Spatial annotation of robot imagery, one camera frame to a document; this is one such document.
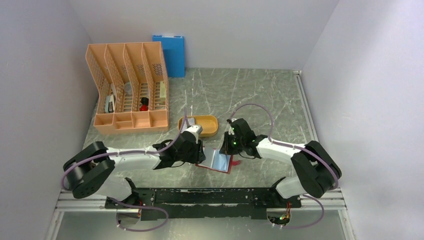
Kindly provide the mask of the red leather card holder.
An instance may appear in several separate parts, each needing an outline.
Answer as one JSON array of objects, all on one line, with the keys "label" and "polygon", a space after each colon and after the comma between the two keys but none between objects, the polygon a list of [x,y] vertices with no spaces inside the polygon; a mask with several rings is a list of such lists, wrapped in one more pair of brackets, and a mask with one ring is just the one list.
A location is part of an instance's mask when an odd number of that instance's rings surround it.
[{"label": "red leather card holder", "polygon": [[216,148],[204,147],[203,153],[205,155],[205,160],[195,164],[196,167],[229,174],[232,167],[241,163],[240,160],[233,160],[233,155],[221,154]]}]

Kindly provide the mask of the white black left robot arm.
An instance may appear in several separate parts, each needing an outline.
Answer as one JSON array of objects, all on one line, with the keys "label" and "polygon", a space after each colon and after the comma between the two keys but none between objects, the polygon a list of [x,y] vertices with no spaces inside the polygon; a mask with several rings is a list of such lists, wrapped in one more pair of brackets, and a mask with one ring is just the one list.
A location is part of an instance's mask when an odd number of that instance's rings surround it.
[{"label": "white black left robot arm", "polygon": [[139,200],[135,184],[128,177],[117,177],[116,173],[161,170],[175,167],[178,162],[199,164],[206,158],[199,134],[189,130],[145,148],[118,149],[96,141],[63,165],[61,186],[76,199],[96,194],[132,208]]}]

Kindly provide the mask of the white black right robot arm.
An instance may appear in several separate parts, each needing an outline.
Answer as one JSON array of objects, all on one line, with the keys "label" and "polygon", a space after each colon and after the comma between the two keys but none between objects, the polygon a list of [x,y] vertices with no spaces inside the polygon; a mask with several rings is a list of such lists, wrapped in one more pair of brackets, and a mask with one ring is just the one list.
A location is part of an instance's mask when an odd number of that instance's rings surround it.
[{"label": "white black right robot arm", "polygon": [[255,134],[243,118],[228,119],[227,123],[222,154],[245,153],[251,159],[273,159],[293,167],[293,176],[282,177],[272,186],[269,199],[275,207],[282,207],[294,196],[308,194],[321,198],[328,190],[337,188],[342,171],[318,141],[280,142]]}]

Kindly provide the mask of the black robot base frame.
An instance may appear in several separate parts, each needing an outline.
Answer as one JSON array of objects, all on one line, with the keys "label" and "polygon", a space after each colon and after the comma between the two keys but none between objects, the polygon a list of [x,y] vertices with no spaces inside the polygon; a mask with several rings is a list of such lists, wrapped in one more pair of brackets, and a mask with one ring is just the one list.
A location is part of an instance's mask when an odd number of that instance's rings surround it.
[{"label": "black robot base frame", "polygon": [[137,188],[127,205],[147,206],[142,221],[250,217],[267,219],[268,209],[300,208],[298,195],[283,198],[270,187],[251,188]]}]

